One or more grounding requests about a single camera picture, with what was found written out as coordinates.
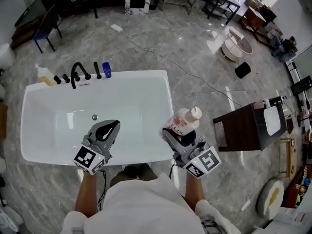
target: blue bottle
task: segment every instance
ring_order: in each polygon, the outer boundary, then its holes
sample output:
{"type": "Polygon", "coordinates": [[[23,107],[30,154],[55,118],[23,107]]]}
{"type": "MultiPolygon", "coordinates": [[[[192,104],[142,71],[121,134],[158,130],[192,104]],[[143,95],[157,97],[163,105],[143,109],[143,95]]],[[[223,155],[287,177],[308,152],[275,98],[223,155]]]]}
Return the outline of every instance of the blue bottle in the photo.
{"type": "Polygon", "coordinates": [[[109,63],[108,62],[103,63],[102,67],[106,78],[112,77],[111,66],[109,65],[109,63]]]}

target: white shirt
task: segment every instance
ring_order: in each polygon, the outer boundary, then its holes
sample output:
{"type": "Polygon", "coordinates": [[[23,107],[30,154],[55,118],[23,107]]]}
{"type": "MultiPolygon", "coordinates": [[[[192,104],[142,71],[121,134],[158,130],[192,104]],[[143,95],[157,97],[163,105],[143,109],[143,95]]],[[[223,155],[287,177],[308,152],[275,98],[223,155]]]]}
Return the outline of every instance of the white shirt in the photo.
{"type": "MultiPolygon", "coordinates": [[[[206,218],[206,213],[211,213],[209,208],[213,207],[201,200],[196,205],[197,214],[206,218]]],[[[226,220],[213,209],[217,218],[226,220]]],[[[226,221],[230,226],[224,228],[228,234],[240,234],[226,221]]],[[[204,234],[201,222],[171,180],[161,174],[151,181],[119,182],[107,191],[101,212],[90,218],[80,212],[70,212],[61,234],[204,234]]]]}

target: soap dispenser bottle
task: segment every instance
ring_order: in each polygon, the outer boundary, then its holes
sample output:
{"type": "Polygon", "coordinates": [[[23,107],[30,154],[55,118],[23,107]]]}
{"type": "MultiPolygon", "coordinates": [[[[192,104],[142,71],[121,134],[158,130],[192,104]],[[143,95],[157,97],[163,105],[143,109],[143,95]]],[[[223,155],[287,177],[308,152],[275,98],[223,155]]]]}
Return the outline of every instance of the soap dispenser bottle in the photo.
{"type": "Polygon", "coordinates": [[[51,71],[48,68],[41,68],[36,63],[35,68],[38,69],[38,77],[48,86],[56,86],[57,83],[54,80],[54,75],[51,73],[51,71]]]}
{"type": "Polygon", "coordinates": [[[185,136],[199,127],[202,112],[198,107],[192,109],[181,108],[164,125],[164,128],[173,131],[179,136],[185,136]]]}

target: pink bottle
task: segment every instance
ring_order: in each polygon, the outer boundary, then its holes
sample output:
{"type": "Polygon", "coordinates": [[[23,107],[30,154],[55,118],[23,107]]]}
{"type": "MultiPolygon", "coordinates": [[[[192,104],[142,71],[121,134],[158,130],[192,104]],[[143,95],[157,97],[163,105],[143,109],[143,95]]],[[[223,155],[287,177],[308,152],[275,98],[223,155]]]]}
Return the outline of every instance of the pink bottle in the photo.
{"type": "Polygon", "coordinates": [[[191,110],[181,108],[168,120],[164,128],[172,130],[179,136],[185,136],[199,127],[201,116],[202,112],[198,107],[194,107],[191,110]]]}

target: faucet handle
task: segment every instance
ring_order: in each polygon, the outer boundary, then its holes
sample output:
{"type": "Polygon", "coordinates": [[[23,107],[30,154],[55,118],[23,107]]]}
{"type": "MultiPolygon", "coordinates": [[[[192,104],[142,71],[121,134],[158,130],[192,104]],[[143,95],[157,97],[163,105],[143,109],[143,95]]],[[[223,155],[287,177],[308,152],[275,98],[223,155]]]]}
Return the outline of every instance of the faucet handle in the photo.
{"type": "Polygon", "coordinates": [[[62,82],[58,76],[54,76],[53,79],[57,82],[58,85],[60,85],[62,82]]]}
{"type": "Polygon", "coordinates": [[[93,65],[94,65],[94,69],[96,70],[97,79],[101,79],[102,75],[99,73],[98,63],[95,61],[95,62],[93,62],[93,65]]]}
{"type": "Polygon", "coordinates": [[[80,77],[77,72],[74,72],[75,81],[80,81],[80,77]]]}
{"type": "Polygon", "coordinates": [[[86,78],[86,80],[90,80],[91,79],[91,75],[90,74],[87,74],[84,77],[86,78]]]}
{"type": "Polygon", "coordinates": [[[70,82],[70,79],[68,78],[67,74],[64,74],[62,77],[66,83],[70,82]]]}

